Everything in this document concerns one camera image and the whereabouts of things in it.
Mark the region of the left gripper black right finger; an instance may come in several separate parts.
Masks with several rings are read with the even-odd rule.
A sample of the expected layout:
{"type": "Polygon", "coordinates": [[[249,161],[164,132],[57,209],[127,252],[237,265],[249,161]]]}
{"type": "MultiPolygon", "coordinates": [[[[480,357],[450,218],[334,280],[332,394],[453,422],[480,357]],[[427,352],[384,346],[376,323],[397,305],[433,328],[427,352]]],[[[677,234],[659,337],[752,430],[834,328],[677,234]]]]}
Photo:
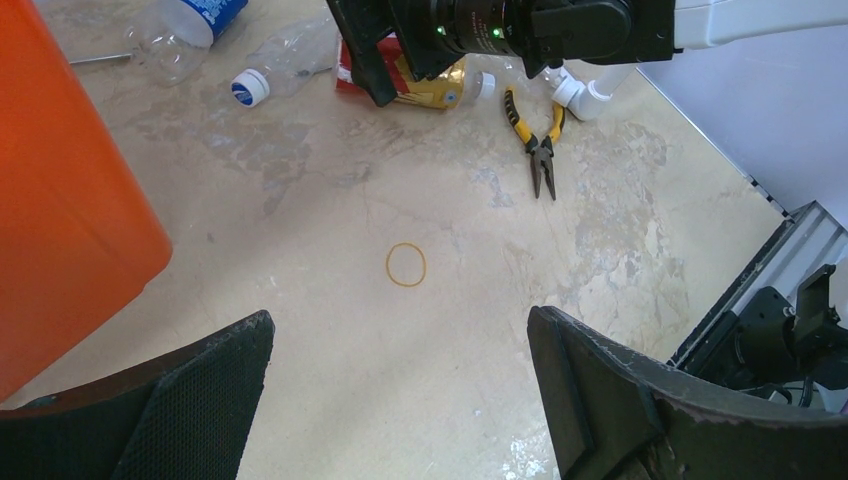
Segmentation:
{"type": "Polygon", "coordinates": [[[843,479],[847,418],[696,378],[533,307],[527,336],[564,479],[843,479]]]}

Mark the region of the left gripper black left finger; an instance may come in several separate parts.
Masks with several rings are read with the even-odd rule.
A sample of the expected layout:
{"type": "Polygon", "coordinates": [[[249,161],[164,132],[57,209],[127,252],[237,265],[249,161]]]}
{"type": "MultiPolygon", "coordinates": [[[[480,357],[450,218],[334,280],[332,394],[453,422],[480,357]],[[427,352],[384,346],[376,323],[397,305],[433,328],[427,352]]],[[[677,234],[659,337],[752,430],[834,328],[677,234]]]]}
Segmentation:
{"type": "Polygon", "coordinates": [[[265,310],[1,413],[4,479],[234,479],[264,387],[265,310]]]}

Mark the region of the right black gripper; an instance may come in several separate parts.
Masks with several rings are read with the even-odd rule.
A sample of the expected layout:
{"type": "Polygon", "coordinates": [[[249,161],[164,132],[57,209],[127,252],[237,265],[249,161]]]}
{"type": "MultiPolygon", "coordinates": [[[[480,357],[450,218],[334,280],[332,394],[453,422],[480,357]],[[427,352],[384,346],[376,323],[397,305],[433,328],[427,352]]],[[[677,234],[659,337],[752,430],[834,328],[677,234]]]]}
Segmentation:
{"type": "Polygon", "coordinates": [[[532,79],[564,60],[535,37],[536,1],[358,1],[327,6],[348,49],[351,76],[375,105],[433,80],[468,54],[515,57],[532,79]]]}

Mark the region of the red gold snack wrapper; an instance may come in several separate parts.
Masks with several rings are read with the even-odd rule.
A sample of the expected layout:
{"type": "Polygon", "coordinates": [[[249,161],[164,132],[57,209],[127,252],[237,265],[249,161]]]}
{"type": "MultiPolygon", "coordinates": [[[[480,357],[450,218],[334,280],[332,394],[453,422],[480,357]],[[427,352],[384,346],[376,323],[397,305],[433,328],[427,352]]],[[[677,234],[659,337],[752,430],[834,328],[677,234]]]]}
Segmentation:
{"type": "Polygon", "coordinates": [[[495,76],[468,64],[465,58],[454,63],[434,80],[416,81],[395,34],[389,34],[381,40],[378,50],[398,92],[395,103],[451,110],[478,100],[490,99],[495,93],[495,76]]]}

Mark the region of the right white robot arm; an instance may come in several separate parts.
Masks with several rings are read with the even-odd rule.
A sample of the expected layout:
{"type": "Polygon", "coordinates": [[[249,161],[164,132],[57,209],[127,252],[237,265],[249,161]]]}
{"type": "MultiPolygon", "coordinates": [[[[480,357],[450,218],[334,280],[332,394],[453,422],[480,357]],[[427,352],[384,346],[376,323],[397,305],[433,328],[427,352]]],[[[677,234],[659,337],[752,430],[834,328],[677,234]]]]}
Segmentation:
{"type": "Polygon", "coordinates": [[[534,78],[566,60],[594,65],[666,61],[686,49],[844,25],[839,0],[332,0],[354,83],[383,107],[398,90],[378,51],[395,35],[416,80],[433,80],[466,54],[522,60],[534,78]]]}

